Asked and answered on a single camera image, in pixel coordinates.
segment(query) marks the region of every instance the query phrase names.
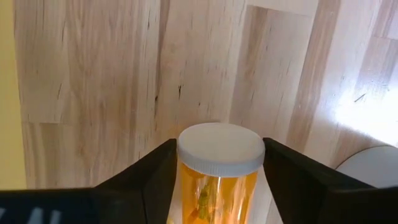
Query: wooden wall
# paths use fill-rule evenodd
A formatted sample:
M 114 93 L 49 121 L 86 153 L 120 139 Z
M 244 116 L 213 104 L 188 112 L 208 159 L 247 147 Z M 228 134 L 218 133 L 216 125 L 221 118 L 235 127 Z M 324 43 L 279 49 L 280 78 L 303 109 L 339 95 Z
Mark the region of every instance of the wooden wall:
M 396 146 L 397 8 L 15 0 L 28 186 L 98 184 L 205 121 L 240 124 L 332 167 Z M 250 223 L 281 222 L 264 176 L 254 205 Z

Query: white round object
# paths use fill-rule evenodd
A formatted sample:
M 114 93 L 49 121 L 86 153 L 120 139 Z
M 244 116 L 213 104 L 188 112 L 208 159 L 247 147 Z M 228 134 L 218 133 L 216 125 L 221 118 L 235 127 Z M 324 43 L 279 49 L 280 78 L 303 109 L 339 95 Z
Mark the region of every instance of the white round object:
M 240 177 L 258 170 L 265 146 L 250 129 L 234 124 L 191 126 L 178 137 L 178 156 L 189 168 L 215 177 Z
M 337 171 L 377 188 L 398 186 L 398 149 L 380 146 L 363 150 L 344 161 Z

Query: white bottle cap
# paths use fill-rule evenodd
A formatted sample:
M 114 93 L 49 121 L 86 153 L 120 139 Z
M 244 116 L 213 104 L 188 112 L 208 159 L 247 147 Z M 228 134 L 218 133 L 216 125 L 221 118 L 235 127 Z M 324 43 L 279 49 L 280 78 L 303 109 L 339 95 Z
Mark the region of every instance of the white bottle cap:
M 251 174 L 264 162 L 265 146 L 254 131 L 234 124 L 191 126 L 178 137 L 178 156 L 189 168 L 215 177 Z

